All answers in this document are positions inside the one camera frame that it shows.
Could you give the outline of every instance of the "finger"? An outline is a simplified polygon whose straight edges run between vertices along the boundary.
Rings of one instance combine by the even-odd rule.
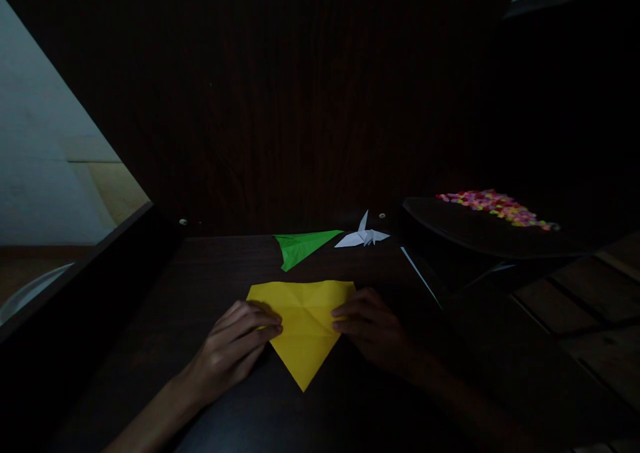
[[[227,328],[217,331],[213,337],[216,346],[225,346],[233,341],[237,340],[241,336],[260,328],[261,326],[278,325],[280,324],[280,318],[275,318],[271,315],[264,313],[258,308],[259,311],[247,313],[240,318],[237,322],[230,324]]]
[[[268,341],[273,340],[281,333],[281,325],[271,325],[261,330],[255,330],[221,348],[220,354],[225,359],[225,363],[231,366],[240,358],[247,356],[250,352],[266,344]]]
[[[236,383],[240,383],[242,380],[249,376],[253,365],[265,350],[265,345],[266,343],[258,346],[254,351],[249,353],[238,362],[238,365],[235,367],[235,372],[233,373],[233,377]]]
[[[385,310],[389,310],[389,307],[382,301],[382,298],[370,286],[359,289],[356,293],[354,293],[349,300],[364,300],[380,308],[384,308]]]
[[[333,329],[347,336],[374,342],[380,338],[380,327],[362,320],[333,322]]]
[[[260,308],[257,305],[254,305],[253,303],[241,302],[241,305],[239,308],[233,311],[227,318],[225,318],[224,320],[221,320],[220,323],[213,328],[213,332],[222,331],[224,328],[227,328],[228,326],[236,323],[237,321],[240,321],[240,319],[243,318],[244,316],[247,316],[249,314],[257,314],[257,313],[266,314],[262,308]]]
[[[236,300],[231,305],[231,308],[229,310],[227,310],[223,316],[218,318],[218,321],[215,324],[219,324],[222,320],[227,318],[231,313],[235,312],[238,308],[240,308],[240,306],[242,306],[243,303],[245,303],[245,302],[243,302],[242,300]]]
[[[365,300],[350,300],[331,312],[333,316],[361,316],[380,326],[394,326],[398,320],[386,308],[372,305]]]

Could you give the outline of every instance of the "dark wooden wall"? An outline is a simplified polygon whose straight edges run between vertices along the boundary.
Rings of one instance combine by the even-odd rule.
[[[458,99],[510,0],[8,2],[197,236],[355,228],[469,185]]]

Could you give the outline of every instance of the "colorful beads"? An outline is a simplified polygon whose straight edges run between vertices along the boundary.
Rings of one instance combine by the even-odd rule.
[[[436,197],[445,202],[469,207],[472,210],[489,211],[492,215],[510,222],[514,227],[541,227],[546,231],[551,229],[559,230],[560,228],[555,223],[537,220],[535,213],[530,212],[527,207],[523,207],[511,197],[498,193],[493,189],[445,193],[436,195]]]

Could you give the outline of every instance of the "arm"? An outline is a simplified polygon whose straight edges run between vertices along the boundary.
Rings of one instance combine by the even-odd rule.
[[[549,451],[498,405],[414,346],[372,288],[359,290],[332,314],[347,317],[333,328],[346,334],[368,361],[424,391],[481,451]]]
[[[158,451],[202,407],[244,380],[266,343],[282,332],[279,317],[236,302],[214,325],[193,360],[172,378],[103,453]]]

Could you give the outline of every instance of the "right hand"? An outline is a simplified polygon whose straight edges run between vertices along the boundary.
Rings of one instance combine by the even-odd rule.
[[[413,382],[425,353],[413,345],[398,318],[373,288],[358,290],[331,314],[347,317],[334,322],[333,329],[347,335],[368,361]]]

